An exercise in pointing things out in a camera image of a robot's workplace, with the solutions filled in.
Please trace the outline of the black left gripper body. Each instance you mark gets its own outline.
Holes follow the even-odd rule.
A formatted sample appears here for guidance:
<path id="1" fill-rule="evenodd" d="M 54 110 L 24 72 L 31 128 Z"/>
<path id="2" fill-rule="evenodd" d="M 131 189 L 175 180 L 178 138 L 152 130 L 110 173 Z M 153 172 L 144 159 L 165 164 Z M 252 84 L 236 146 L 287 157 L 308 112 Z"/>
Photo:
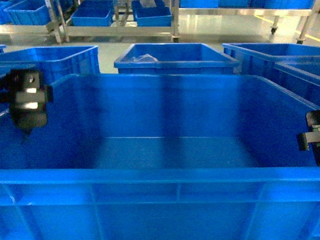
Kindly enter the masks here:
<path id="1" fill-rule="evenodd" d="M 9 105 L 13 124 L 25 136 L 48 123 L 47 103 L 53 99 L 53 89 L 40 70 L 12 69 L 0 79 L 0 102 Z"/>

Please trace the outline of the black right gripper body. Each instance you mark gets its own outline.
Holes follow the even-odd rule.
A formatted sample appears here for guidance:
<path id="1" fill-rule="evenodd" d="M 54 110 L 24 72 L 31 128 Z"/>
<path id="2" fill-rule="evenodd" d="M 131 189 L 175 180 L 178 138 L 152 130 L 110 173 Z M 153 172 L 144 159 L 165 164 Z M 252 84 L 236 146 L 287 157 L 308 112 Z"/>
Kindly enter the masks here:
<path id="1" fill-rule="evenodd" d="M 320 111 L 313 110 L 305 115 L 308 132 L 296 136 L 300 151 L 309 151 L 312 148 L 316 165 L 320 166 Z"/>

